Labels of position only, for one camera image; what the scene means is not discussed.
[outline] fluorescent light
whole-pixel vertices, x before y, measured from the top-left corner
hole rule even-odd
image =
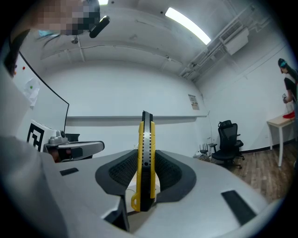
[[[169,7],[166,16],[170,17],[171,19],[175,20],[176,22],[180,23],[185,28],[189,29],[192,33],[194,33],[198,38],[201,39],[204,44],[208,44],[211,39],[206,35],[201,28],[199,28],[195,23],[193,23],[190,19],[186,16],[181,14],[180,12],[176,11],[175,9]]]
[[[98,0],[99,5],[107,5],[108,4],[108,0]]]

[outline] red object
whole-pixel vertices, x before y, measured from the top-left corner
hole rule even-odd
[[[283,115],[283,118],[286,118],[286,119],[291,119],[291,118],[294,118],[294,117],[295,117],[295,112],[294,111],[292,111],[289,114]]]

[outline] ceiling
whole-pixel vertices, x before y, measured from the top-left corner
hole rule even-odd
[[[253,4],[248,0],[114,0],[112,4],[109,0],[107,6],[101,6],[101,16],[109,16],[111,22],[96,38],[85,33],[79,36],[79,44],[73,44],[72,36],[60,36],[44,46],[46,40],[38,40],[38,31],[31,31],[20,51],[38,74],[63,64],[120,60],[194,81],[203,73],[201,60],[219,46],[218,36],[223,29],[235,20],[252,25],[264,18],[263,13],[256,14]],[[169,7],[196,23],[211,42],[206,46],[188,29],[166,17]]]

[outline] wooden floor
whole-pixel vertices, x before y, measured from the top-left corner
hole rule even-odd
[[[283,198],[291,186],[294,176],[294,162],[297,158],[297,144],[284,145],[282,166],[278,167],[279,148],[262,152],[243,154],[245,160],[236,159],[241,164],[229,170],[263,194],[268,202]]]

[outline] paper on wall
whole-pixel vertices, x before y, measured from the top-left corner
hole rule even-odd
[[[23,93],[26,96],[26,98],[30,101],[30,106],[35,106],[40,88],[41,83],[36,78],[30,79],[24,85]]]

